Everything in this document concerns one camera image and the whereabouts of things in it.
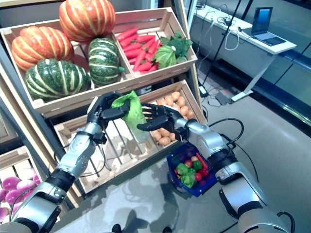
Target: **laptop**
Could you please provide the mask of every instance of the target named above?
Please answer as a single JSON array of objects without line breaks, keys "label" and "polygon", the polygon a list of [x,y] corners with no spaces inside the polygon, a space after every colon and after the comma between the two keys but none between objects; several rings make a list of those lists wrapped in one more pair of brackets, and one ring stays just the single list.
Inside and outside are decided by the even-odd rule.
[{"label": "laptop", "polygon": [[257,7],[253,21],[251,35],[253,38],[269,45],[278,45],[286,42],[285,40],[269,33],[269,23],[272,13],[272,7]]}]

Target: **plastic basket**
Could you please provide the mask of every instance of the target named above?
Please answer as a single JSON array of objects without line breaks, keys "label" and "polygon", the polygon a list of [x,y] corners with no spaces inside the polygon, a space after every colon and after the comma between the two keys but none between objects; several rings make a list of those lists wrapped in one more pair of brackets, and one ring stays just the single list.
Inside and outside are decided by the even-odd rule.
[{"label": "plastic basket", "polygon": [[186,143],[176,149],[173,153],[169,154],[166,158],[169,166],[168,178],[172,182],[173,186],[180,192],[188,192],[198,197],[201,194],[204,194],[211,187],[213,187],[214,184],[217,183],[215,171],[211,168],[208,161],[203,158],[208,166],[209,174],[203,177],[199,182],[196,182],[192,188],[188,188],[183,183],[181,183],[181,181],[174,173],[174,169],[178,166],[178,164],[184,163],[186,160],[191,159],[191,157],[195,155],[203,158],[197,148],[195,148],[190,143]]}]

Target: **orange pumpkin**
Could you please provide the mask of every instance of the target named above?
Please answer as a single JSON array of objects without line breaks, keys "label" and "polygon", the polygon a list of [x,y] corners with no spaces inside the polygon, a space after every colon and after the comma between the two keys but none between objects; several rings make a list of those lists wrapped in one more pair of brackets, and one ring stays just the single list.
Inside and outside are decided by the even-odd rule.
[{"label": "orange pumpkin", "polygon": [[71,60],[74,52],[72,44],[60,30],[31,26],[21,30],[13,40],[12,55],[16,64],[26,71],[47,58]]},{"label": "orange pumpkin", "polygon": [[116,22],[115,10],[107,0],[66,0],[59,7],[60,25],[77,42],[109,34]]}]

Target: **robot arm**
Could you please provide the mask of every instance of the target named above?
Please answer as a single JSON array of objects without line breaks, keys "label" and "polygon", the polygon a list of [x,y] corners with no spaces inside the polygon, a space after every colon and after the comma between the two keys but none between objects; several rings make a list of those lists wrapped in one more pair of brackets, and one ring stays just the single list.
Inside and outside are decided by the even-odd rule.
[{"label": "robot arm", "polygon": [[196,120],[185,120],[170,107],[143,104],[147,123],[138,125],[145,131],[161,127],[198,148],[216,171],[222,189],[220,197],[228,213],[239,219],[240,233],[279,233],[289,230],[280,218],[267,208],[267,199],[254,177],[238,162],[223,138]]},{"label": "robot arm", "polygon": [[120,118],[129,111],[129,102],[120,108],[111,108],[113,100],[119,96],[111,92],[94,99],[88,110],[85,128],[77,132],[54,172],[23,202],[12,221],[0,226],[0,233],[50,232],[61,212],[59,205],[67,191],[85,171],[96,145],[106,142],[103,129],[110,120]]}]

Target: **striped pumpkin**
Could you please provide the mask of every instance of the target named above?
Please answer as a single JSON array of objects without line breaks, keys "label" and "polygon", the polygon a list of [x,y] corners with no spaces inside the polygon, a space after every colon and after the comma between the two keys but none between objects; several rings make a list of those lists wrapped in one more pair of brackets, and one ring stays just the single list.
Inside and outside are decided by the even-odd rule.
[{"label": "striped pumpkin", "polygon": [[73,58],[72,44],[60,30],[31,26],[19,35],[12,42],[12,55],[23,71],[47,58],[67,61]]},{"label": "striped pumpkin", "polygon": [[60,25],[68,38],[77,42],[109,34],[116,15],[107,0],[66,0],[59,7]]},{"label": "striped pumpkin", "polygon": [[88,47],[88,64],[91,79],[96,86],[117,81],[124,68],[119,66],[118,48],[110,38],[96,38]]},{"label": "striped pumpkin", "polygon": [[26,72],[26,85],[35,99],[55,100],[91,87],[86,71],[71,62],[46,59]]}]

